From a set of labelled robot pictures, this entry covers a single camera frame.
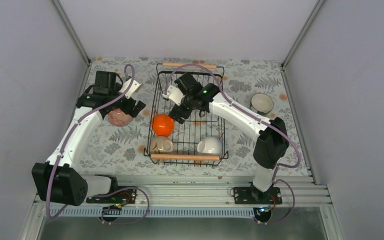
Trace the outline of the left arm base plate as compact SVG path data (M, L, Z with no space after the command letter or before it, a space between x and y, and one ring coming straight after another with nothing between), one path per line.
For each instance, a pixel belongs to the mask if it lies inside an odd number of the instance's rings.
M134 204L137 196L137 189L129 188L117 193L110 193L110 196L106 197L88 197L86 198L86 203L88 204L109 204L109 205L124 205L124 204Z

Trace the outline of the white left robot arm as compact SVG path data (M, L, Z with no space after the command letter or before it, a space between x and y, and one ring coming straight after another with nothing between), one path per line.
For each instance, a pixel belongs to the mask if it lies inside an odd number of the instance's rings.
M31 173L42 201L79 206L99 195L111 203L119 197L115 178L109 175L81 175L80 162L92 133L113 110L136 117L145 103L133 99L143 85L126 81L116 72L97 71L95 81L77 99L73 119L55 151L45 162L37 162Z

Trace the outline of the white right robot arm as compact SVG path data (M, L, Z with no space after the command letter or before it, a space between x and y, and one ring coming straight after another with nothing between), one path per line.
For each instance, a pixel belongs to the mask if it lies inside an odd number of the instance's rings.
M182 124L194 110L219 116L239 128L254 142L253 158L257 163L251 184L251 198L258 204L270 197L279 160L290 143L286 125L279 117L263 117L227 96L217 83L202 85L190 72L185 72L174 84L166 84L163 97L173 101L169 116Z

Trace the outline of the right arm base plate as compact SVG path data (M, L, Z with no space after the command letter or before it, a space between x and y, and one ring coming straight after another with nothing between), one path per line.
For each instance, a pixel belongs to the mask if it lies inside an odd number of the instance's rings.
M260 191L251 186L236 186L230 189L236 205L280 205L283 203L279 187L271 186L267 191Z

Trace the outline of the teal and white bowl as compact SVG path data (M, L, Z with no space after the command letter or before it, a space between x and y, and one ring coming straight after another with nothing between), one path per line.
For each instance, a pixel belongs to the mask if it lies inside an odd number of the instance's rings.
M268 115L274 108L273 100L264 93L257 93L250 100L250 109L262 116Z

